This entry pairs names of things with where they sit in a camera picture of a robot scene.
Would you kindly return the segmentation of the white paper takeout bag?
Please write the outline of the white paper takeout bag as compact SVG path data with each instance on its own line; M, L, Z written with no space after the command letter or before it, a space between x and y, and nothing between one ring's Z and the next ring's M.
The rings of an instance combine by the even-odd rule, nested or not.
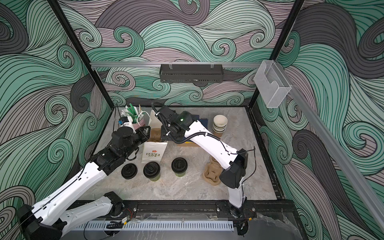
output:
M162 123L155 116L155 111L151 110L150 114L150 123L149 126L151 128L161 128ZM142 163L147 164L149 162L157 162L160 163L166 147L168 145L167 141L161 142L149 142L146 141L144 143L143 155L142 155Z

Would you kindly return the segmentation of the green paper coffee cup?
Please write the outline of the green paper coffee cup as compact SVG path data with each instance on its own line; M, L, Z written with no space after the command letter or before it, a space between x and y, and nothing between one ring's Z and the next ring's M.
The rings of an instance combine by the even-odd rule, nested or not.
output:
M176 171L175 172L175 175L177 176L177 177L183 177L184 175L186 174L186 171Z

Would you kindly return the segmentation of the black coffee cup lid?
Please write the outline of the black coffee cup lid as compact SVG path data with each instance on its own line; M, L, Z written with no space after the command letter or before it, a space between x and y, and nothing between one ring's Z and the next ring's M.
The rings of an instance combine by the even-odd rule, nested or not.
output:
M127 164L121 170L121 175L125 180L134 178L138 173L138 168L135 164Z

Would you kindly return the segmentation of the brown pulp cup carrier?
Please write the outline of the brown pulp cup carrier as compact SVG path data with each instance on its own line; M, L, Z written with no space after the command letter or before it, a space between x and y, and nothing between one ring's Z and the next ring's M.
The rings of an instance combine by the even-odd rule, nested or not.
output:
M220 174L222 173L222 166L210 156L210 162L206 165L203 171L203 179L212 186L217 186L221 183Z

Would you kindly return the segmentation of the lifted brown pulp carrier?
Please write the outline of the lifted brown pulp carrier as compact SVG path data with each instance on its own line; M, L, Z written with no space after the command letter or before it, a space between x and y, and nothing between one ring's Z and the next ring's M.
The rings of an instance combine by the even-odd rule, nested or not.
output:
M151 128L149 142L161 142L161 128Z

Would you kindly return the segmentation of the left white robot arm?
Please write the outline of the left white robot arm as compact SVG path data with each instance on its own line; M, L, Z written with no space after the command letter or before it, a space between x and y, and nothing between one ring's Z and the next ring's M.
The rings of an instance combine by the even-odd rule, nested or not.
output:
M114 192L71 209L70 206L93 185L121 166L150 138L151 128L120 127L111 143L90 157L84 168L45 199L33 206L23 205L16 216L27 240L59 240L72 229L102 216L119 217L123 200Z

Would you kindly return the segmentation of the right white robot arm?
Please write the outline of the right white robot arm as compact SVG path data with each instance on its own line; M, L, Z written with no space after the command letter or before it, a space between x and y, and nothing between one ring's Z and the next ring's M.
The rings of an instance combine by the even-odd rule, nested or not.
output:
M240 210L246 200L243 182L246 180L248 150L230 147L219 137L207 130L200 120L190 112L178 114L169 107L151 103L156 118L162 123L162 136L166 141L183 144L192 141L209 153L223 168L219 175L221 182L229 188L230 204Z

